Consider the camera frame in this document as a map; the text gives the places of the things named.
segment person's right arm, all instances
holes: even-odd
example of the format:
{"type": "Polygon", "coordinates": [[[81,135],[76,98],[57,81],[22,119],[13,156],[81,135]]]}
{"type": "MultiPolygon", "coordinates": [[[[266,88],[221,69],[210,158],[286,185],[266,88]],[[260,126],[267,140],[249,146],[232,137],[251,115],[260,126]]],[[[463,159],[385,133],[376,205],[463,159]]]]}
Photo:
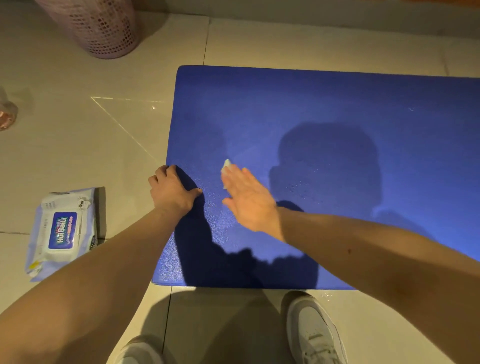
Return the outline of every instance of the person's right arm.
{"type": "Polygon", "coordinates": [[[480,263],[410,231],[277,207],[247,169],[222,173],[238,222],[392,307],[458,364],[480,358],[480,263]]]}

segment person's left hand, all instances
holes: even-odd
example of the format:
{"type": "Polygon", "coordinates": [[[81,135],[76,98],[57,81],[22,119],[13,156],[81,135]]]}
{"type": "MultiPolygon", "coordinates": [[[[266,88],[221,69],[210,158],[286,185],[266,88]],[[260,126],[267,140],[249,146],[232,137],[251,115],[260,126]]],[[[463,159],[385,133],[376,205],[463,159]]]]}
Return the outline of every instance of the person's left hand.
{"type": "Polygon", "coordinates": [[[200,188],[187,191],[177,175],[177,166],[162,166],[148,179],[152,190],[150,194],[155,208],[176,206],[185,216],[193,207],[193,202],[203,192],[200,188]]]}

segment blue label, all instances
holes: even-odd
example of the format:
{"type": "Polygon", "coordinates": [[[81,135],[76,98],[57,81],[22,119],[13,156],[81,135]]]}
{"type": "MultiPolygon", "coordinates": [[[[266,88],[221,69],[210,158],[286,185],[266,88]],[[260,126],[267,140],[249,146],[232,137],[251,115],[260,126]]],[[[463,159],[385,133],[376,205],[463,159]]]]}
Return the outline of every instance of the blue label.
{"type": "Polygon", "coordinates": [[[52,231],[50,233],[48,248],[72,249],[76,225],[76,212],[56,212],[53,215],[52,231]]]}

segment hand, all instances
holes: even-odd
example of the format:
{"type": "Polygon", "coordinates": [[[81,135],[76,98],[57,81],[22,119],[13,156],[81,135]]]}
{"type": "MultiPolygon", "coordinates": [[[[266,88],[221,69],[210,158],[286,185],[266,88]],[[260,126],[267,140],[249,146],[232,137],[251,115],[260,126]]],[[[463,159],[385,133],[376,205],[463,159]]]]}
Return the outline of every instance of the hand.
{"type": "Polygon", "coordinates": [[[237,221],[252,231],[263,231],[276,236],[279,215],[270,192],[244,168],[232,164],[222,171],[222,181],[232,198],[223,200],[237,221]]]}
{"type": "Polygon", "coordinates": [[[155,171],[155,176],[148,179],[152,190],[150,194],[155,208],[176,206],[185,216],[193,207],[193,202],[203,192],[200,188],[187,191],[177,175],[177,166],[162,166],[155,171]]]}

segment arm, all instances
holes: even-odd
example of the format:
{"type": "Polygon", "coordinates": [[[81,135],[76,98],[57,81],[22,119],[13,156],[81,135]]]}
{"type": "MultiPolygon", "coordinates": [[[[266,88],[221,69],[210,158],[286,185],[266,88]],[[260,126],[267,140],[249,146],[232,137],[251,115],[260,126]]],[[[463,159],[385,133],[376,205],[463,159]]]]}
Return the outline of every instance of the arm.
{"type": "Polygon", "coordinates": [[[330,273],[398,311],[456,363],[480,357],[480,264],[415,233],[277,207],[247,170],[222,174],[238,222],[302,250],[330,273]]]}
{"type": "Polygon", "coordinates": [[[163,248],[200,189],[175,166],[149,178],[155,209],[59,270],[0,315],[0,361],[106,363],[152,279],[163,248]]]}

